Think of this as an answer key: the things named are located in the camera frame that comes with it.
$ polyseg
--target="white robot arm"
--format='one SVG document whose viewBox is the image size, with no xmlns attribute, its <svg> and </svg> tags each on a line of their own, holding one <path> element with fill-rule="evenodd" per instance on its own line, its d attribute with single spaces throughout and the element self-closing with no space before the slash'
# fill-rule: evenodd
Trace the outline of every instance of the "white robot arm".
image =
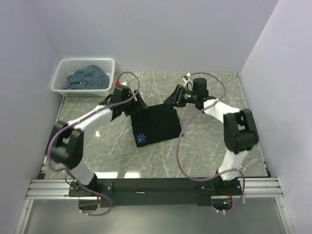
<svg viewBox="0 0 312 234">
<path fill-rule="evenodd" d="M 176 107 L 185 107 L 187 103 L 193 103 L 199 110 L 212 106 L 216 98 L 209 96 L 206 79 L 190 80 L 189 76 L 190 74 L 187 74 L 183 78 L 184 85 L 177 85 L 175 91 L 164 102 Z M 204 113 L 215 117 L 224 126 L 224 142 L 227 150 L 217 172 L 239 170 L 244 158 L 259 140 L 252 112 L 249 109 L 240 110 L 218 101 L 216 105 L 204 110 Z M 223 181 L 230 181 L 237 176 L 238 172 L 233 171 L 223 173 L 220 177 Z"/>
<path fill-rule="evenodd" d="M 204 108 L 212 105 L 215 102 L 214 99 L 208 100 L 204 102 Z M 215 106 L 207 109 L 204 111 L 205 114 L 211 115 L 221 121 L 223 123 L 223 117 L 225 114 L 228 113 L 239 113 L 240 109 L 228 106 L 224 104 L 223 102 L 218 102 Z M 226 150 L 223 163 L 218 169 L 218 172 L 223 172 L 228 169 L 240 169 L 246 155 L 248 154 L 247 150 L 243 150 L 239 152 L 238 154 L 234 154 L 233 151 L 230 151 L 229 149 Z M 238 172 L 227 172 L 224 174 L 221 174 L 221 178 L 223 180 L 232 180 L 237 177 Z"/>
<path fill-rule="evenodd" d="M 67 127 L 51 147 L 51 159 L 65 165 L 70 173 L 83 185 L 93 191 L 98 191 L 97 176 L 83 162 L 84 137 L 98 127 L 113 121 L 123 112 L 126 116 L 136 114 L 139 110 L 147 109 L 147 105 L 138 93 L 131 101 L 109 108 L 105 105 L 119 103 L 132 97 L 134 93 L 126 85 L 117 85 L 112 95 L 109 95 L 95 109 L 69 122 L 58 121 L 51 132 L 46 153 L 52 138 L 61 129 Z"/>
</svg>

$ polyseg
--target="gray marble surface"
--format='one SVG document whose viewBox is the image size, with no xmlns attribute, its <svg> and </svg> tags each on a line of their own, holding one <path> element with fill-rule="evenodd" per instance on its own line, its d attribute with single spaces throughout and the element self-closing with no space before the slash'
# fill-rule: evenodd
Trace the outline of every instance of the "gray marble surface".
<svg viewBox="0 0 312 234">
<path fill-rule="evenodd" d="M 175 89 L 183 84 L 184 73 L 137 73 L 140 93 L 148 106 L 162 103 Z M 217 75 L 227 88 L 224 103 L 237 108 L 246 108 L 246 102 L 236 73 Z M 131 75 L 124 75 L 136 87 Z M 207 78 L 210 95 L 219 97 L 221 86 Z M 75 119 L 95 108 L 102 97 L 67 97 L 64 101 L 60 120 Z M 183 126 L 197 111 L 194 105 L 177 108 Z M 130 117 L 124 115 L 113 122 L 99 127 L 85 137 L 83 160 L 100 177 L 107 178 L 163 178 L 183 177 L 176 163 L 177 139 L 137 148 L 132 134 Z M 190 123 L 180 144 L 180 158 L 185 171 L 191 176 L 212 176 L 222 163 L 226 147 L 223 141 L 223 124 L 208 115 L 198 115 Z M 255 146 L 243 162 L 245 176 L 267 176 L 259 146 Z M 63 173 L 48 169 L 46 179 L 64 178 Z"/>
</svg>

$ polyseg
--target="purple cable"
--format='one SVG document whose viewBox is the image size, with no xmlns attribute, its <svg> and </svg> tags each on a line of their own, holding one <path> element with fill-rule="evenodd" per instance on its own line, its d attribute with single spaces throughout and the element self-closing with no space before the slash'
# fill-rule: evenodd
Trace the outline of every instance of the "purple cable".
<svg viewBox="0 0 312 234">
<path fill-rule="evenodd" d="M 215 174 L 214 176 L 212 177 L 207 177 L 207 178 L 195 178 L 195 177 L 191 177 L 189 176 L 182 168 L 181 166 L 181 163 L 180 163 L 180 158 L 179 158 L 179 147 L 180 147 L 180 142 L 181 142 L 181 139 L 182 139 L 182 136 L 185 132 L 185 129 L 186 127 L 190 124 L 190 122 L 196 117 L 198 116 L 199 114 L 201 114 L 202 112 L 204 112 L 205 110 L 208 110 L 209 108 L 215 106 L 217 103 L 218 103 L 218 100 L 221 100 L 223 99 L 225 96 L 226 96 L 226 88 L 224 86 L 224 84 L 221 82 L 221 80 L 212 75 L 212 74 L 209 74 L 209 73 L 205 73 L 205 72 L 195 72 L 195 73 L 192 73 L 191 76 L 193 75 L 196 75 L 196 74 L 204 74 L 204 75 L 208 75 L 208 76 L 211 76 L 212 78 L 214 78 L 215 80 L 217 80 L 220 85 L 222 86 L 223 90 L 224 90 L 224 93 L 221 95 L 221 97 L 219 99 L 217 99 L 213 104 L 211 104 L 210 106 L 206 107 L 206 108 L 203 108 L 201 110 L 199 110 L 198 112 L 196 112 L 187 122 L 186 124 L 183 126 L 182 128 L 182 131 L 180 132 L 180 135 L 179 135 L 179 138 L 177 140 L 177 146 L 176 146 L 176 151 L 175 151 L 175 156 L 176 156 L 176 162 L 177 162 L 177 165 L 180 169 L 180 171 L 190 180 L 193 180 L 193 181 L 196 181 L 196 182 L 204 182 L 204 181 L 209 181 L 209 180 L 212 180 L 214 178 L 217 178 L 219 177 L 220 175 L 224 174 L 224 173 L 227 173 L 227 172 L 233 172 L 233 171 L 238 171 L 241 175 L 242 175 L 242 178 L 243 178 L 243 188 L 242 188 L 242 195 L 240 196 L 238 202 L 231 208 L 229 209 L 227 212 L 229 211 L 232 211 L 233 209 L 235 209 L 237 207 L 237 205 L 240 203 L 240 201 L 243 199 L 243 196 L 244 196 L 244 193 L 245 193 L 245 176 L 243 175 L 242 171 L 241 170 L 238 170 L 236 168 L 233 168 L 233 169 L 228 169 L 228 170 L 225 170 L 223 172 L 220 172 L 218 174 Z"/>
<path fill-rule="evenodd" d="M 52 171 L 54 171 L 54 172 L 59 172 L 59 171 L 65 170 L 65 171 L 67 172 L 67 174 L 69 174 L 74 180 L 76 180 L 77 183 L 80 185 L 80 187 L 82 187 L 84 190 L 86 190 L 86 191 L 88 191 L 88 192 L 90 192 L 90 193 L 93 193 L 93 194 L 95 194 L 95 195 L 97 195 L 97 196 L 101 196 L 101 197 L 103 197 L 103 198 L 105 198 L 106 200 L 109 201 L 110 207 L 109 207 L 109 209 L 108 209 L 107 211 L 105 211 L 105 212 L 103 212 L 103 213 L 100 213 L 100 214 L 90 214 L 90 213 L 87 213 L 87 212 L 85 212 L 85 211 L 82 211 L 84 214 L 89 215 L 89 216 L 101 216 L 101 215 L 105 215 L 105 214 L 109 213 L 109 212 L 111 211 L 111 209 L 113 208 L 113 206 L 114 206 L 114 205 L 113 205 L 113 201 L 112 201 L 108 196 L 106 196 L 106 195 L 104 195 L 104 194 L 101 194 L 101 193 L 98 193 L 98 192 L 93 191 L 93 190 L 91 190 L 91 189 L 88 189 L 86 186 L 84 186 L 80 181 L 78 181 L 78 180 L 74 177 L 74 175 L 70 172 L 70 170 L 69 170 L 67 167 L 63 167 L 63 168 L 60 168 L 60 169 L 56 169 L 56 168 L 52 165 L 51 150 L 52 150 L 52 147 L 53 147 L 55 141 L 57 140 L 57 138 L 58 138 L 63 132 L 65 132 L 67 129 L 69 129 L 69 128 L 71 128 L 71 127 L 74 127 L 74 126 L 76 126 L 77 124 L 79 124 L 79 123 L 81 123 L 81 122 L 87 120 L 88 118 L 92 117 L 93 115 L 95 115 L 95 114 L 98 113 L 99 111 L 103 111 L 103 110 L 106 110 L 106 109 L 108 109 L 108 108 L 110 108 L 110 107 L 114 107 L 114 106 L 119 106 L 119 105 L 125 104 L 125 103 L 127 103 L 127 102 L 129 102 L 129 101 L 131 101 L 132 99 L 135 98 L 135 96 L 138 94 L 139 89 L 140 89 L 140 81 L 139 81 L 138 77 L 137 77 L 134 73 L 132 73 L 132 72 L 123 72 L 123 73 L 121 73 L 121 74 L 118 76 L 117 81 L 120 79 L 120 77 L 121 77 L 122 75 L 124 75 L 124 74 L 126 74 L 126 73 L 131 74 L 131 75 L 134 76 L 134 77 L 136 78 L 136 80 L 137 80 L 137 91 L 134 93 L 134 95 L 133 95 L 132 97 L 130 97 L 130 98 L 127 99 L 127 100 L 118 102 L 118 103 L 114 103 L 114 104 L 111 104 L 111 105 L 103 106 L 103 108 L 100 108 L 100 109 L 98 109 L 98 110 L 96 110 L 96 111 L 91 112 L 89 115 L 85 116 L 85 117 L 82 118 L 80 121 L 77 121 L 77 122 L 75 122 L 75 123 L 73 123 L 73 124 L 71 124 L 71 125 L 68 125 L 68 126 L 62 128 L 61 130 L 59 130 L 59 131 L 54 135 L 54 137 L 51 139 L 51 142 L 50 142 L 50 144 L 49 144 L 49 146 L 48 146 L 48 150 L 47 150 L 48 165 L 49 165 L 49 167 L 51 168 Z"/>
</svg>

